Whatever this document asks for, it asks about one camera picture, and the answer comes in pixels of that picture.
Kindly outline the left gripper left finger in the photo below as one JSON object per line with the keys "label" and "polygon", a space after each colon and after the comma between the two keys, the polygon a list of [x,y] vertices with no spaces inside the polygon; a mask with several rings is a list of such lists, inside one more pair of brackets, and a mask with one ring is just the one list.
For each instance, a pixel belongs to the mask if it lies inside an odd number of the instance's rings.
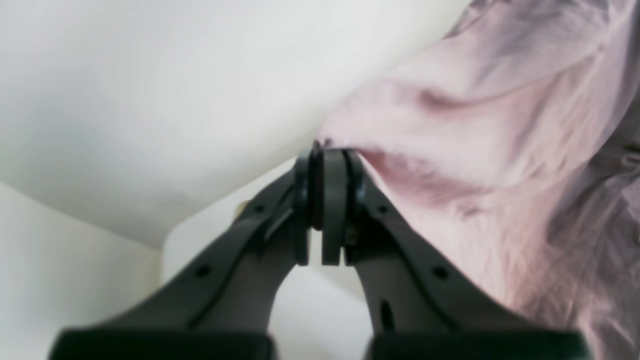
{"label": "left gripper left finger", "polygon": [[63,331],[50,359],[277,360],[268,325],[286,276],[309,264],[318,155],[302,152],[151,297],[99,325]]}

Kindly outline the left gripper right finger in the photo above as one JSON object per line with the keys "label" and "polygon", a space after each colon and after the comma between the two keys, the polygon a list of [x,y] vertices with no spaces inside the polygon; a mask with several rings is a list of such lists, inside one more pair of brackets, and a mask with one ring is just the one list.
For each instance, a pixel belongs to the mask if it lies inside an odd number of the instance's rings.
{"label": "left gripper right finger", "polygon": [[322,264],[355,268],[368,360],[589,360],[580,333],[496,303],[411,228],[353,150],[321,153]]}

